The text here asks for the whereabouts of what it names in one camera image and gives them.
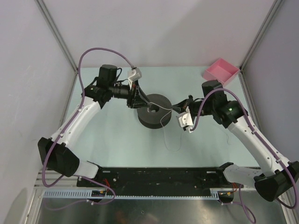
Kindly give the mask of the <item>black cable spool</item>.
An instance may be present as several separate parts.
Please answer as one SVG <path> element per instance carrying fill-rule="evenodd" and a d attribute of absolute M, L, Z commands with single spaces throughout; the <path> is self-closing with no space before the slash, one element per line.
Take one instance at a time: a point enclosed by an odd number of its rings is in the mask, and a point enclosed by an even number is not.
<path fill-rule="evenodd" d="M 171 102 L 161 94 L 147 95 L 150 107 L 137 109 L 140 123 L 149 129 L 159 129 L 166 126 L 171 120 Z"/>

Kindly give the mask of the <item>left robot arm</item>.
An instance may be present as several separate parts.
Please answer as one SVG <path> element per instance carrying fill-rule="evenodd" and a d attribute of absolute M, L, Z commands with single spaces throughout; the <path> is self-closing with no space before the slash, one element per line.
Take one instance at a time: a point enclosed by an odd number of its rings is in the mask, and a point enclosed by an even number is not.
<path fill-rule="evenodd" d="M 79 136 L 91 119 L 104 107 L 111 98 L 127 101 L 129 108 L 148 107 L 149 99 L 141 90 L 138 80 L 142 74 L 138 68 L 128 71 L 128 85 L 118 79 L 121 69 L 114 65 L 104 64 L 99 75 L 84 88 L 80 104 L 62 126 L 51 135 L 38 141 L 42 164 L 63 176 L 84 176 L 92 186 L 103 182 L 99 167 L 91 162 L 79 159 L 73 152 Z"/>

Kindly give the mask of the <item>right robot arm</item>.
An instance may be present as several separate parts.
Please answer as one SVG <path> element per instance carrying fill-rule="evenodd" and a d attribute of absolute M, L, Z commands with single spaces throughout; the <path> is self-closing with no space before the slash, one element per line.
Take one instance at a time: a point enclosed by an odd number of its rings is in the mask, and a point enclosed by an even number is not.
<path fill-rule="evenodd" d="M 261 133 L 240 99 L 217 80 L 202 84 L 204 98 L 193 96 L 172 105 L 178 113 L 181 128 L 189 133 L 196 130 L 199 119 L 211 115 L 214 121 L 228 129 L 249 151 L 259 169 L 240 167 L 227 162 L 218 169 L 215 181 L 220 187 L 235 182 L 254 187 L 266 201 L 272 202 L 290 188 L 298 196 L 299 163 L 283 156 Z"/>

